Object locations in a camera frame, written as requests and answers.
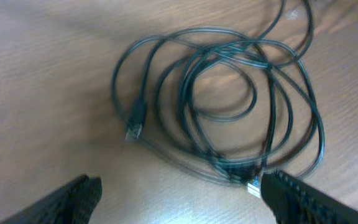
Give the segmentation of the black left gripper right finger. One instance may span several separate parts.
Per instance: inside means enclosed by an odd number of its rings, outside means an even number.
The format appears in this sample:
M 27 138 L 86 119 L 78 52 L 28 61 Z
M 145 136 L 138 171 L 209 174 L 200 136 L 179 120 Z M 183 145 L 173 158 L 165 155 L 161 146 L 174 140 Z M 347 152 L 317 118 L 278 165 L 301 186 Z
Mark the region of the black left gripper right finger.
M 263 175 L 260 193 L 280 224 L 358 224 L 357 210 L 283 171 Z

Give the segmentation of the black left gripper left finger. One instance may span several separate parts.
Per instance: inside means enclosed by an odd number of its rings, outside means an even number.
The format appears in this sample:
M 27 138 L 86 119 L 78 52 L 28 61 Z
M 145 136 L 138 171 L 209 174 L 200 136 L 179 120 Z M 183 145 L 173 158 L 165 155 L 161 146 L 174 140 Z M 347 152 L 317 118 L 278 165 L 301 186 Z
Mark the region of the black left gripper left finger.
M 101 179 L 83 174 L 0 224 L 88 224 L 101 196 Z

